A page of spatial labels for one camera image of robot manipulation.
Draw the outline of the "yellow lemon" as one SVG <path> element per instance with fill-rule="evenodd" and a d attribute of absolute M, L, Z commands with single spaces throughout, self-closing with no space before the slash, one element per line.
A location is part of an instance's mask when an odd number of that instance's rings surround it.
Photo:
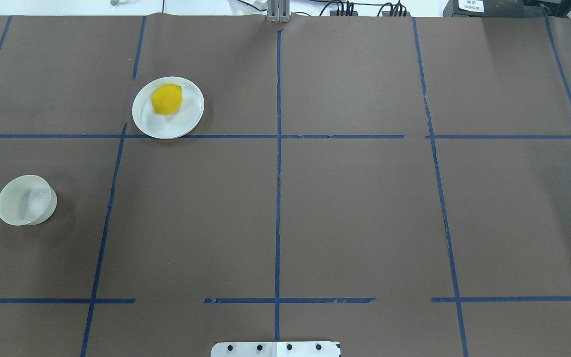
<path fill-rule="evenodd" d="M 172 115 L 183 103 L 183 88 L 177 84 L 163 84 L 152 93 L 150 103 L 157 115 Z"/>

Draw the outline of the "white plate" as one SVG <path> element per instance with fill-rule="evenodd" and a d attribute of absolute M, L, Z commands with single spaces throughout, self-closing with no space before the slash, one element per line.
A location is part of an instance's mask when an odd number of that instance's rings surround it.
<path fill-rule="evenodd" d="M 188 134 L 200 122 L 205 99 L 199 87 L 181 77 L 163 77 L 146 84 L 134 98 L 131 114 L 136 127 L 158 139 Z"/>

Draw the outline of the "white bowl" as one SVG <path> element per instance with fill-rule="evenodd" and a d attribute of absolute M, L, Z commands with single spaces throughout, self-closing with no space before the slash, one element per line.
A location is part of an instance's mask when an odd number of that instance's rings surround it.
<path fill-rule="evenodd" d="M 41 224 L 57 207 L 57 194 L 40 176 L 16 177 L 0 192 L 0 219 L 12 226 Z"/>

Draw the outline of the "orange black connector board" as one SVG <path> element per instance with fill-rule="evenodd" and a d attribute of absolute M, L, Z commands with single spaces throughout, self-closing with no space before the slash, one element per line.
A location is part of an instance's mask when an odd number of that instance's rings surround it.
<path fill-rule="evenodd" d="M 336 9 L 329 10 L 328 14 L 332 17 L 356 17 L 359 16 L 355 9 L 355 3 L 346 1 L 335 1 Z"/>

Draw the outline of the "black computer box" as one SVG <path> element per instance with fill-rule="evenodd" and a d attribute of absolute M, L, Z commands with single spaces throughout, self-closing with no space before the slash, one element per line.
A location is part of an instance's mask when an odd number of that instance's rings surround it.
<path fill-rule="evenodd" d="M 449 0 L 443 17 L 537 18 L 544 17 L 539 6 L 529 6 L 524 0 Z"/>

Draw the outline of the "aluminium frame post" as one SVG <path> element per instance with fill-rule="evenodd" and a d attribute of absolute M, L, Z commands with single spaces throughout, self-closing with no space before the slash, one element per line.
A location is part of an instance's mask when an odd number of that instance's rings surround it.
<path fill-rule="evenodd" d="M 287 23 L 291 19 L 290 0 L 267 0 L 267 21 Z"/>

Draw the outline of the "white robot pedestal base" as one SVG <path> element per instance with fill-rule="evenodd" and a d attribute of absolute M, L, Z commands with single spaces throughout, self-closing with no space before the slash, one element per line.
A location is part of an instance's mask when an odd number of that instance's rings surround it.
<path fill-rule="evenodd" d="M 340 357 L 340 343 L 333 341 L 265 341 L 216 343 L 211 357 Z"/>

